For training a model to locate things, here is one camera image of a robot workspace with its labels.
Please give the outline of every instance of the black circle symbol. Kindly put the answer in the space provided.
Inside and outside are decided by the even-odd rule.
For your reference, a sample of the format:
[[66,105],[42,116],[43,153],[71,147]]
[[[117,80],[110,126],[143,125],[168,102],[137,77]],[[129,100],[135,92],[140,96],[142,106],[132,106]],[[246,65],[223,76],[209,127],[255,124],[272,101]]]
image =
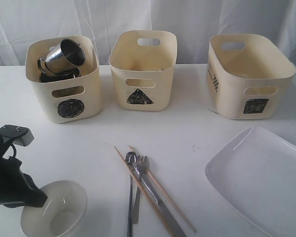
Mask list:
[[81,100],[69,99],[58,105],[59,116],[70,119],[80,115],[84,110],[84,104]]

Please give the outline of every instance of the white bowl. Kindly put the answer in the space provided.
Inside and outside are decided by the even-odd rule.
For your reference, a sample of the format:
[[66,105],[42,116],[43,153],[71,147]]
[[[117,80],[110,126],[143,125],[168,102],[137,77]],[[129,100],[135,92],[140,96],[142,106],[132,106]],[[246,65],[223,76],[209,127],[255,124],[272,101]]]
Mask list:
[[87,207],[85,189],[73,181],[42,187],[48,199],[42,208],[24,207],[21,230],[27,237],[70,237],[78,230]]

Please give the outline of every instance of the black triangle symbol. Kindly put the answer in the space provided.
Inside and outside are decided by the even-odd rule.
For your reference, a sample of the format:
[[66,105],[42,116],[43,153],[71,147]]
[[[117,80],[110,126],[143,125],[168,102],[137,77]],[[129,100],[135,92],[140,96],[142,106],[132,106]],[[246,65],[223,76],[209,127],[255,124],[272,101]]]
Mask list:
[[146,96],[141,90],[136,89],[127,99],[128,104],[133,105],[151,105],[153,101]]

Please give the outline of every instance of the bin handle hole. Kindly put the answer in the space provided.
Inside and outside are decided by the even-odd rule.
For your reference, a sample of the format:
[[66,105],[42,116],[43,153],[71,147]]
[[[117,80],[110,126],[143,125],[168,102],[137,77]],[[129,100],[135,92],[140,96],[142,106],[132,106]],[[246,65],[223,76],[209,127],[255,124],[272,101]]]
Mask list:
[[222,50],[241,50],[245,46],[244,42],[225,42],[222,44]]
[[125,83],[131,87],[153,88],[156,86],[156,82],[150,79],[127,78]]
[[245,89],[245,95],[274,95],[278,91],[276,86],[248,87]]
[[159,46],[161,41],[156,38],[139,38],[137,44],[140,46]]
[[80,86],[54,90],[51,92],[51,95],[55,98],[61,98],[65,96],[79,95],[82,93],[84,93],[84,87],[80,85]]

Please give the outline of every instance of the wooden chopstick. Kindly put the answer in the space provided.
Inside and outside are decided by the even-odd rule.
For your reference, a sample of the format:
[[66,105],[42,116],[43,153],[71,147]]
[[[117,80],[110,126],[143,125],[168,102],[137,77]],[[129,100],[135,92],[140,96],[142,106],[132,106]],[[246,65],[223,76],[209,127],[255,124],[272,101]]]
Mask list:
[[[131,146],[128,146],[130,151],[135,152],[134,148]],[[162,194],[167,198],[168,202],[174,207],[174,209],[178,212],[178,214],[182,217],[182,219],[187,223],[187,225],[196,232],[196,228],[193,226],[193,224],[189,221],[187,216],[181,211],[179,206],[173,201],[173,199],[168,195],[167,191],[161,186],[161,184],[158,182],[158,180],[155,178],[155,176],[151,173],[149,168],[147,169],[147,174],[152,179],[152,181],[155,183],[155,185],[160,189]]]
[[139,180],[137,179],[137,177],[134,175],[133,171],[131,170],[131,168],[129,167],[128,164],[126,164],[126,162],[124,161],[124,157],[122,156],[122,154],[119,152],[119,150],[117,149],[117,147],[114,147],[115,150],[117,151],[117,153],[119,154],[120,158],[122,159],[124,165],[126,166],[126,168],[128,169],[128,172],[130,173],[130,175],[132,176],[132,178],[135,180],[137,186],[140,188],[140,190],[142,191],[142,193],[144,194],[144,196],[146,197],[146,199],[148,200],[149,204],[151,205],[151,207],[153,208],[153,210],[155,211],[155,213],[157,214],[158,218],[160,219],[161,223],[163,224],[164,228],[167,230],[167,232],[169,233],[169,235],[171,237],[175,237],[174,233],[172,232],[171,228],[168,226],[166,220],[164,219],[164,217],[162,216],[159,208],[156,206],[156,204],[151,200],[151,198],[149,197],[148,193],[146,192],[146,190],[144,189],[143,185],[139,182]]

